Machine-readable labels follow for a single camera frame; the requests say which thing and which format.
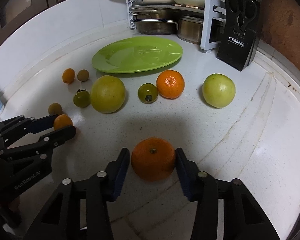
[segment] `orange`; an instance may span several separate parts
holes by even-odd
[[[185,81],[181,74],[175,70],[165,70],[157,78],[157,89],[165,98],[175,99],[185,88]]]
[[[166,140],[151,137],[136,145],[131,154],[135,173],[147,181],[167,178],[173,171],[176,154]]]
[[[62,74],[62,80],[66,84],[70,84],[74,81],[75,72],[72,68],[67,68]]]
[[[53,122],[54,130],[60,129],[67,125],[73,125],[73,122],[72,122],[71,118],[69,116],[67,116],[66,114],[59,115]]]

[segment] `pot handle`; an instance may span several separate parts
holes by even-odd
[[[173,23],[176,25],[176,29],[178,29],[178,23],[171,20],[157,20],[157,19],[141,19],[141,20],[133,20],[133,22],[159,22],[159,23]]]
[[[150,14],[147,14],[147,13],[133,13],[133,14],[132,14],[132,16],[137,16],[137,15],[148,15],[148,16],[149,16],[149,19],[151,19]]]

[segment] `brown wall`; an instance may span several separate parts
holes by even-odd
[[[300,7],[295,0],[263,0],[261,39],[300,70]]]

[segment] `dish rack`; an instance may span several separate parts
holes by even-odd
[[[179,9],[188,12],[194,12],[203,16],[203,28],[202,28],[202,37],[200,42],[200,48],[203,49],[203,52],[210,52],[212,49],[216,48],[220,41],[210,42],[212,20],[216,19],[223,23],[226,22],[226,5],[221,0],[205,0],[205,9],[192,8],[192,7],[183,7],[176,6],[171,4],[143,4],[141,0],[127,0],[127,13],[128,13],[128,22],[131,30],[136,30],[136,24],[133,19],[132,10],[136,8],[163,8],[163,9]]]

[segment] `metal screw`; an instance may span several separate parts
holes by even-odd
[[[198,176],[199,176],[200,178],[205,178],[205,177],[208,176],[208,173],[206,173],[205,171],[199,171],[199,172],[198,172]]]
[[[69,185],[71,183],[71,179],[64,179],[63,181],[62,181],[62,184],[63,185]]]
[[[241,185],[241,184],[242,184],[241,180],[239,180],[239,179],[233,179],[232,182],[233,182],[235,185]]]
[[[106,173],[105,171],[99,171],[99,172],[97,173],[97,176],[98,176],[99,178],[103,178],[103,177],[107,176],[107,173]]]

